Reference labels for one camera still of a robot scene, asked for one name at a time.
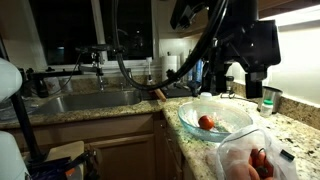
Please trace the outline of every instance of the glass bowl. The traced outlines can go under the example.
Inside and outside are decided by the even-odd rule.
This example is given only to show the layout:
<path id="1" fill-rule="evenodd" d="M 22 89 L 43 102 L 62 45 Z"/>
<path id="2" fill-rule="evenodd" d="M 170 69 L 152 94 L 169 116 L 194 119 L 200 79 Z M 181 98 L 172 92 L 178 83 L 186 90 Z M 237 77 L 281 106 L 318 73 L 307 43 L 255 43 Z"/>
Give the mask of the glass bowl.
<path id="1" fill-rule="evenodd" d="M 201 116 L 213 118 L 215 127 L 204 130 L 199 127 Z M 217 102 L 194 101 L 179 107 L 179 119 L 183 127 L 195 137 L 212 142 L 221 142 L 231 133 L 252 124 L 251 117 L 244 111 Z"/>

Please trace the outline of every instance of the stainless steel sink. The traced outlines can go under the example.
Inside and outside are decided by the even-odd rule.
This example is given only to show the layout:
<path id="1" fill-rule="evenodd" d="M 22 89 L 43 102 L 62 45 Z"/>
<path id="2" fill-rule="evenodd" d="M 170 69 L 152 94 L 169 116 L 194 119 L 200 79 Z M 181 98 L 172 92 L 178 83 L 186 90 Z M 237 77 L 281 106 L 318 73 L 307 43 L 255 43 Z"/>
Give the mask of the stainless steel sink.
<path id="1" fill-rule="evenodd" d="M 141 93 L 138 90 L 66 95 L 51 99 L 32 114 L 55 114 L 67 111 L 125 106 L 137 104 L 141 101 Z"/>

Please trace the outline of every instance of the granite countertop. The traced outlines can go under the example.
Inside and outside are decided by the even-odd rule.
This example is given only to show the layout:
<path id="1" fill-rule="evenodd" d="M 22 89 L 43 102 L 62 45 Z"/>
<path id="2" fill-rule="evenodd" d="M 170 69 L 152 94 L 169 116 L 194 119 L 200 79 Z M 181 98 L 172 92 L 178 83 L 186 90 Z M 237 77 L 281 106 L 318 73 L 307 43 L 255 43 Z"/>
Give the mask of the granite countertop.
<path id="1" fill-rule="evenodd" d="M 196 139 L 182 127 L 178 119 L 178 107 L 185 102 L 196 99 L 184 97 L 168 99 L 167 102 L 157 100 L 142 101 L 132 106 L 73 111 L 55 115 L 30 115 L 29 118 L 33 126 L 38 126 L 72 121 L 90 121 L 93 119 L 152 113 L 162 110 L 169 125 L 176 132 L 177 141 L 196 179 L 216 179 L 214 151 L 219 144 Z M 310 180 L 319 178 L 319 130 L 281 114 L 263 118 L 256 111 L 257 104 L 255 103 L 237 99 L 218 99 L 217 101 L 246 111 L 253 119 L 254 124 L 287 145 L 295 156 L 299 179 Z M 0 122 L 0 129 L 11 128 L 19 128 L 19 123 L 17 121 Z"/>

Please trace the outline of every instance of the dark window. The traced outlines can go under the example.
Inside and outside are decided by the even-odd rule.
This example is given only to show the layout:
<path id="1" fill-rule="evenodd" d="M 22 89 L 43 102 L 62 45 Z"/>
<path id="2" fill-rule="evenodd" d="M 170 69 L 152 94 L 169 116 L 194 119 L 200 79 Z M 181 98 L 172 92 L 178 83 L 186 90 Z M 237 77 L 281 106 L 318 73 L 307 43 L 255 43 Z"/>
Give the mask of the dark window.
<path id="1" fill-rule="evenodd" d="M 48 65 L 75 64 L 75 47 L 97 44 L 90 0 L 29 1 Z"/>
<path id="2" fill-rule="evenodd" d="M 105 40 L 112 45 L 112 0 L 100 0 L 100 8 Z M 151 0 L 119 0 L 117 14 L 120 45 L 125 48 L 123 59 L 153 57 Z M 115 60 L 111 51 L 108 59 Z"/>

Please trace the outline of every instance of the plastic bag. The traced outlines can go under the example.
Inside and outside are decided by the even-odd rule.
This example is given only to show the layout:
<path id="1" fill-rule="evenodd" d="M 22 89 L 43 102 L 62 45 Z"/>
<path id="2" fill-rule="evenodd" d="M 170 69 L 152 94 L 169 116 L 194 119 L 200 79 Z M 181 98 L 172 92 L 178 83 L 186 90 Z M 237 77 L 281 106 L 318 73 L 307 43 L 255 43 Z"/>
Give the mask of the plastic bag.
<path id="1" fill-rule="evenodd" d="M 224 139 L 217 149 L 218 179 L 296 180 L 294 156 L 287 150 L 254 125 L 242 128 Z"/>

